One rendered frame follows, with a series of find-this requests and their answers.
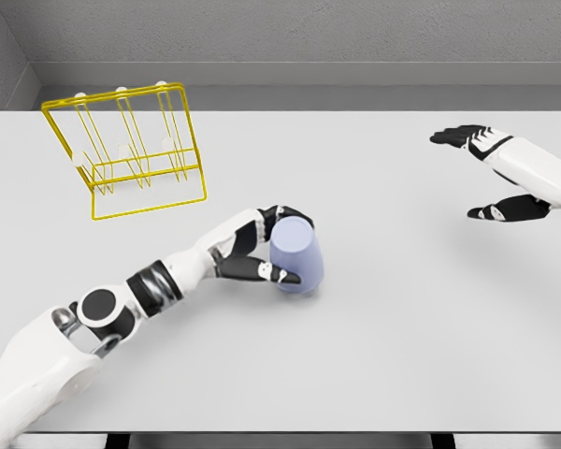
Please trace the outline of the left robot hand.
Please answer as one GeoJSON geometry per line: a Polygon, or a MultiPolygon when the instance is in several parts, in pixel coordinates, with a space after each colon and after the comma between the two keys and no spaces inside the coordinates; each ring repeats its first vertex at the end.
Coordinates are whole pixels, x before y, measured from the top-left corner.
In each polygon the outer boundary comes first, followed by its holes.
{"type": "Polygon", "coordinates": [[[301,278],[298,274],[251,256],[260,244],[269,242],[273,229],[287,217],[298,217],[313,225],[309,216],[289,206],[246,209],[209,231],[195,246],[211,257],[213,277],[299,285],[301,278]]]}

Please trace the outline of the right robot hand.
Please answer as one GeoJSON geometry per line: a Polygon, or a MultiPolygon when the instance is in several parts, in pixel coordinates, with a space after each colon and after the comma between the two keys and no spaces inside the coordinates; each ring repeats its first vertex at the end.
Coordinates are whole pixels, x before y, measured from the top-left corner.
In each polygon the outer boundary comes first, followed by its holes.
{"type": "Polygon", "coordinates": [[[545,218],[561,210],[561,159],[526,138],[494,127],[467,124],[435,132],[429,140],[468,151],[523,195],[501,199],[467,212],[471,219],[515,223],[545,218]]]}

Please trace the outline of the lavender plastic cup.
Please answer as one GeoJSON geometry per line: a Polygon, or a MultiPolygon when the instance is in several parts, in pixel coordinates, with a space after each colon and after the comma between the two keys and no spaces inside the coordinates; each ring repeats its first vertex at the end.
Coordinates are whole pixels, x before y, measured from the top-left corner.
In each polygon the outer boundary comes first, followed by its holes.
{"type": "Polygon", "coordinates": [[[324,261],[314,228],[303,218],[282,218],[272,228],[270,261],[298,275],[299,284],[280,283],[280,290],[309,294],[324,278],[324,261]]]}

